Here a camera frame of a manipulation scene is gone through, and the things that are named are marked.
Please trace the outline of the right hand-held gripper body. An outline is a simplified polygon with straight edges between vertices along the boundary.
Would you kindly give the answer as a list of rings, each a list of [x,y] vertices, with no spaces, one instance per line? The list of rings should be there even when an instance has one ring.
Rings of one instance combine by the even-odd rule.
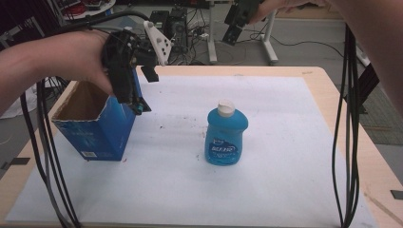
[[[230,28],[242,29],[257,13],[262,1],[263,0],[234,0],[224,19],[224,23]]]

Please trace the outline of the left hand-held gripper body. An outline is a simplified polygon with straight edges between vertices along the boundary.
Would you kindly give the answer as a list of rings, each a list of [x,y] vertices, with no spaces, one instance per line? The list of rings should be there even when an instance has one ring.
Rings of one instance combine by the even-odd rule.
[[[144,21],[145,38],[123,28],[109,34],[103,47],[102,62],[113,93],[120,104],[129,105],[134,98],[143,97],[136,67],[166,66],[172,43],[150,21]]]

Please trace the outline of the blue cardboard box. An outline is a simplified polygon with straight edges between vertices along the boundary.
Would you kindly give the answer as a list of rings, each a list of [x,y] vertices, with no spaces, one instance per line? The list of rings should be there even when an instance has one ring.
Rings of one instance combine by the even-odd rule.
[[[78,82],[51,121],[89,161],[120,161],[135,121],[126,105],[88,82]]]

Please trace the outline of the person's left hand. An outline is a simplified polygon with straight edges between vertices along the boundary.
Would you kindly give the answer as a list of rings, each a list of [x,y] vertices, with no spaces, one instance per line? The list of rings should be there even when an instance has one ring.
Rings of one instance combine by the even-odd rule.
[[[108,95],[113,94],[101,54],[107,35],[98,30],[75,31],[59,36],[61,60],[57,73],[65,79],[93,83]]]

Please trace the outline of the person's right hand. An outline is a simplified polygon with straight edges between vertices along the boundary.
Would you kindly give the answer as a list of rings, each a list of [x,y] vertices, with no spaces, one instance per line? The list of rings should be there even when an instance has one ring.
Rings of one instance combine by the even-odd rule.
[[[289,11],[293,8],[308,3],[322,7],[326,4],[326,1],[325,0],[263,0],[263,2],[259,4],[257,12],[249,20],[249,24],[256,24],[258,21],[261,21],[263,18],[265,18],[268,14],[270,14],[274,10]]]

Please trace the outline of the white metal stand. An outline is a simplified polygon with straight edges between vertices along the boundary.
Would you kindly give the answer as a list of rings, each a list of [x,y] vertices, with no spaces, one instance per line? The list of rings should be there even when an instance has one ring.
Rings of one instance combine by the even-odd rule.
[[[214,11],[215,4],[220,2],[220,0],[206,0],[209,4],[209,21],[208,21],[208,38],[207,38],[207,49],[208,49],[208,59],[211,64],[215,64],[218,61],[218,55],[216,52],[216,42],[215,42],[215,20]],[[266,53],[269,57],[270,63],[276,63],[278,61],[278,56],[276,55],[272,44],[270,42],[271,33],[275,21],[277,11],[274,10],[268,14],[268,21],[265,26],[265,32],[258,35],[258,40],[261,41]]]

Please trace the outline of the black computer tower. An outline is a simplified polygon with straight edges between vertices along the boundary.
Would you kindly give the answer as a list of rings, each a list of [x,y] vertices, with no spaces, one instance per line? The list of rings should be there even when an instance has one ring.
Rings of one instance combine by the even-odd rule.
[[[173,53],[188,52],[187,8],[175,7],[171,11],[153,10],[150,21],[171,40]]]

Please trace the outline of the round white table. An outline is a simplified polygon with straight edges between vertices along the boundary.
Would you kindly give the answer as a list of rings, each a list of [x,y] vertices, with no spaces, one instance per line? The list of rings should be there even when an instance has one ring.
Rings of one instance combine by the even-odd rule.
[[[63,18],[68,21],[84,19],[87,16],[109,15],[115,4],[116,0],[99,0],[94,5],[79,3],[72,7],[62,8],[62,14]]]

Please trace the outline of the blue detergent bottle white cap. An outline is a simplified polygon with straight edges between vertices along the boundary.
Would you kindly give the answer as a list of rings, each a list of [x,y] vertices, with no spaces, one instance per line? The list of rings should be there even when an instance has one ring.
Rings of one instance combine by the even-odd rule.
[[[233,165],[240,160],[242,134],[248,127],[246,116],[229,100],[219,100],[207,116],[204,155],[215,165]]]

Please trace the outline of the white paper mat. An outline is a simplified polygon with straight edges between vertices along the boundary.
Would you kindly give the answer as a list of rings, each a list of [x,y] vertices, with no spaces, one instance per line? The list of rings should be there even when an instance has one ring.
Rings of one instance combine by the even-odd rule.
[[[338,226],[345,161],[303,79],[163,76],[142,91],[151,109],[135,120],[120,161],[86,161],[55,138],[82,223]],[[230,166],[204,157],[207,115],[221,99],[249,122]]]

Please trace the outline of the white sheet on floor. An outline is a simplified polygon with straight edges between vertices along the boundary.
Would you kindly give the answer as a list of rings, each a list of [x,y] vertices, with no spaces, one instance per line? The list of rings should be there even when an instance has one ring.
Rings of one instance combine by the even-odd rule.
[[[26,95],[26,103],[28,111],[32,111],[37,107],[37,88],[36,85],[31,86],[25,92]],[[0,116],[1,119],[10,119],[17,116],[21,116],[23,114],[21,101],[17,99],[6,111],[3,115]]]

